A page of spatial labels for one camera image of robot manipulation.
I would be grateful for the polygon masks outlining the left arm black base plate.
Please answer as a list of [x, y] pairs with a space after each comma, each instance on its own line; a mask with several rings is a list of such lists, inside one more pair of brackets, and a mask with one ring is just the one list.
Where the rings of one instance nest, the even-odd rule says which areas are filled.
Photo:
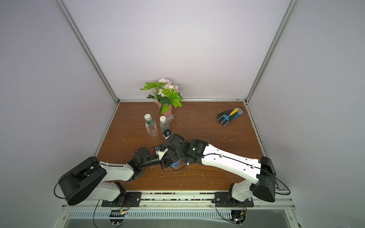
[[103, 200], [101, 207], [139, 207], [141, 195], [141, 192], [125, 192], [114, 201]]

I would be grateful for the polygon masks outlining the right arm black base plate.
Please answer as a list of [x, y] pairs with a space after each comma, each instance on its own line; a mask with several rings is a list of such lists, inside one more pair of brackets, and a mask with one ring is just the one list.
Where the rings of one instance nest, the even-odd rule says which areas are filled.
[[223, 207], [225, 207], [225, 208], [228, 208], [228, 207], [253, 208], [254, 207], [252, 198], [246, 199], [244, 202], [241, 202], [241, 201], [238, 201], [238, 200], [234, 199], [233, 197], [231, 197], [228, 192], [215, 192], [214, 198], [212, 200], [212, 204], [214, 204], [215, 206], [217, 206], [219, 208], [223, 208]]

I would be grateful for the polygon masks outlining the teal print clear bottle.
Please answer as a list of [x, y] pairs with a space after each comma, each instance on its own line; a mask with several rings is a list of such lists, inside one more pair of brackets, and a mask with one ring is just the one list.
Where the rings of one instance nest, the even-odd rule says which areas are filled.
[[170, 129], [170, 124], [169, 121], [167, 119], [166, 122], [162, 123], [160, 122], [160, 128], [161, 128], [161, 132], [163, 133], [163, 131], [165, 131], [166, 129]]

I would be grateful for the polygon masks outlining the blue label water bottle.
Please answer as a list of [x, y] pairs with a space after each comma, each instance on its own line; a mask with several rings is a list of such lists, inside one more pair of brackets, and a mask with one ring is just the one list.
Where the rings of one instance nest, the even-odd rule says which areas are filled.
[[181, 161], [177, 161], [177, 162], [175, 162], [175, 163], [171, 164], [171, 165], [170, 165], [170, 167], [171, 167], [171, 168], [177, 168], [177, 167], [179, 167], [179, 166], [180, 166], [180, 164], [181, 164]]

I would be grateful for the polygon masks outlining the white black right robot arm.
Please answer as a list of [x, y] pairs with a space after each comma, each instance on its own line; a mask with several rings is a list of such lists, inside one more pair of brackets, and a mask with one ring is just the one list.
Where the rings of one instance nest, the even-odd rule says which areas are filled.
[[256, 197], [266, 202], [275, 202], [276, 170], [269, 157], [260, 159], [241, 157], [221, 150], [205, 141], [186, 141], [180, 135], [166, 137], [157, 154], [159, 159], [168, 158], [172, 163], [212, 166], [240, 176], [244, 181], [233, 184], [231, 198], [243, 202]]

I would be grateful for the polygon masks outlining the white bottle cap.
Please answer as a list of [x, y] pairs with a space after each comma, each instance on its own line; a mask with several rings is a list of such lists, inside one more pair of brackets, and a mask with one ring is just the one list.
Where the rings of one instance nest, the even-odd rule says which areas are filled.
[[146, 121], [150, 121], [150, 120], [152, 119], [152, 117], [151, 117], [151, 115], [150, 115], [150, 114], [146, 114], [146, 115], [144, 115], [144, 119], [145, 119]]
[[164, 123], [164, 122], [166, 122], [166, 121], [167, 121], [167, 118], [166, 118], [165, 116], [161, 116], [161, 117], [159, 118], [159, 120], [160, 120], [160, 122]]

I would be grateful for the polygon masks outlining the green label clear bottle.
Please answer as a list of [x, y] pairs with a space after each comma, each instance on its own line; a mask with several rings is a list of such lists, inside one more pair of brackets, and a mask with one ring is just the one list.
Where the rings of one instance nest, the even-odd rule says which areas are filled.
[[146, 127], [146, 130], [147, 130], [148, 134], [151, 137], [158, 136], [157, 125], [156, 125], [156, 122], [153, 119], [151, 119], [150, 121], [145, 120], [145, 127]]

